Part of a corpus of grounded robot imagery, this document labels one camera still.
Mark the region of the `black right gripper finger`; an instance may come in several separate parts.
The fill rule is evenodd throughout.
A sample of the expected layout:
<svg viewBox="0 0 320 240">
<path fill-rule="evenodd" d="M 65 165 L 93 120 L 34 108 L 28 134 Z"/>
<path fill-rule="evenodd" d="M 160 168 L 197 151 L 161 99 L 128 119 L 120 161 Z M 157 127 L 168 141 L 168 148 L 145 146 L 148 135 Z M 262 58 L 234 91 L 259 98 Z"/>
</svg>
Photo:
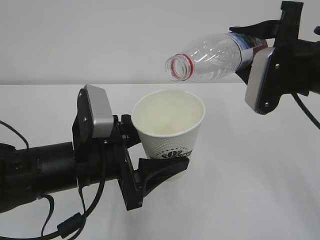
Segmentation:
<svg viewBox="0 0 320 240">
<path fill-rule="evenodd" d="M 233 26 L 229 30 L 258 39 L 274 39 L 279 28 L 279 20 L 266 20 L 249 26 Z"/>
<path fill-rule="evenodd" d="M 248 85 L 249 76 L 252 70 L 252 65 L 248 65 L 247 67 L 237 70 L 235 74 L 241 78 L 241 80 L 245 83 L 245 85 Z"/>
</svg>

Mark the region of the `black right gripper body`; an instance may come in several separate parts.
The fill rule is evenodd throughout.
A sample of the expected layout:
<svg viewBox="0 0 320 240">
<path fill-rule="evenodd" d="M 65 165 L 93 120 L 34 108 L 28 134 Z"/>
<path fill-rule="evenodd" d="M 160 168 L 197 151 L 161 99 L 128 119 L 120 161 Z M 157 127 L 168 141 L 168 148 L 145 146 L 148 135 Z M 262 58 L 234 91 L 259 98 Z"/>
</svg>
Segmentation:
<svg viewBox="0 0 320 240">
<path fill-rule="evenodd" d="M 288 60 L 301 45 L 299 40 L 301 15 L 304 3 L 299 1 L 282 1 L 279 27 L 274 42 L 274 53 Z"/>
</svg>

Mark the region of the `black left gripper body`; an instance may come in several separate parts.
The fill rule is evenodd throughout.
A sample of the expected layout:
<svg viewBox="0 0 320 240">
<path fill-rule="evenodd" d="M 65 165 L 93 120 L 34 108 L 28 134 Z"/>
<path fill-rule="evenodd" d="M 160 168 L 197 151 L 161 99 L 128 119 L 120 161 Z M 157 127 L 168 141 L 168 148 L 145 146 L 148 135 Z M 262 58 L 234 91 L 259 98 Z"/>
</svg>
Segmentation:
<svg viewBox="0 0 320 240">
<path fill-rule="evenodd" d="M 109 138 L 89 138 L 83 142 L 76 117 L 72 125 L 76 177 L 81 184 L 95 184 L 105 172 L 105 180 L 117 180 L 128 211 L 143 204 L 143 191 L 138 172 L 134 170 L 123 135 L 121 119 L 114 115 Z"/>
</svg>

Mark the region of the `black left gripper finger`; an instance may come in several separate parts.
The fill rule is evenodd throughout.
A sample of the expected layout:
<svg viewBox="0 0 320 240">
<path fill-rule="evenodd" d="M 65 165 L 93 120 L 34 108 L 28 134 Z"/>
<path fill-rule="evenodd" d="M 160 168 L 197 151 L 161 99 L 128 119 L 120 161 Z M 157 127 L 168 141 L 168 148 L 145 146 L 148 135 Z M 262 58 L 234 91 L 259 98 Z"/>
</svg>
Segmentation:
<svg viewBox="0 0 320 240">
<path fill-rule="evenodd" d="M 188 157 L 169 159 L 145 159 L 138 162 L 138 175 L 141 180 L 143 197 L 146 197 L 156 187 L 169 178 L 185 171 L 189 165 Z"/>
<path fill-rule="evenodd" d="M 131 115 L 123 114 L 121 116 L 120 126 L 123 135 L 125 135 L 125 141 L 128 148 L 131 148 L 141 143 L 138 131 L 133 125 Z"/>
</svg>

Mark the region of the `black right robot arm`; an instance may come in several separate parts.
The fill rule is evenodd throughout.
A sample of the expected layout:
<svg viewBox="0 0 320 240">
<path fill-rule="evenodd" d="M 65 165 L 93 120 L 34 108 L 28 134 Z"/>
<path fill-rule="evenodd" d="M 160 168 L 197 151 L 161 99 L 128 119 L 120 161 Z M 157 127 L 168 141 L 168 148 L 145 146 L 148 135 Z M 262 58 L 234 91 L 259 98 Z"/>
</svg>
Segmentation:
<svg viewBox="0 0 320 240">
<path fill-rule="evenodd" d="M 272 47 L 256 53 L 242 70 L 247 101 L 274 102 L 284 94 L 308 95 L 320 90 L 320 43 L 299 39 L 303 2 L 283 1 L 281 17 L 230 31 L 260 40 L 274 39 Z"/>
</svg>

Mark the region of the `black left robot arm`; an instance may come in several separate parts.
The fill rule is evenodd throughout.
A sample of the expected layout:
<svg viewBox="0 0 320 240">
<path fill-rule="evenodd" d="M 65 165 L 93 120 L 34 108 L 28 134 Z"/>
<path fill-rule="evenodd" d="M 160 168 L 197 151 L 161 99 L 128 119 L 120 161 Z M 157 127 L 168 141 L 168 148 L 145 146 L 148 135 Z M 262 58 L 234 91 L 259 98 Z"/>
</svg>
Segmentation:
<svg viewBox="0 0 320 240">
<path fill-rule="evenodd" d="M 140 208 L 157 186 L 188 168 L 189 159 L 140 158 L 134 169 L 128 149 L 140 143 L 131 117 L 114 118 L 110 137 L 82 140 L 78 120 L 73 140 L 59 144 L 15 149 L 0 146 L 0 210 L 10 211 L 45 194 L 88 186 L 100 180 L 117 180 L 127 210 Z"/>
</svg>

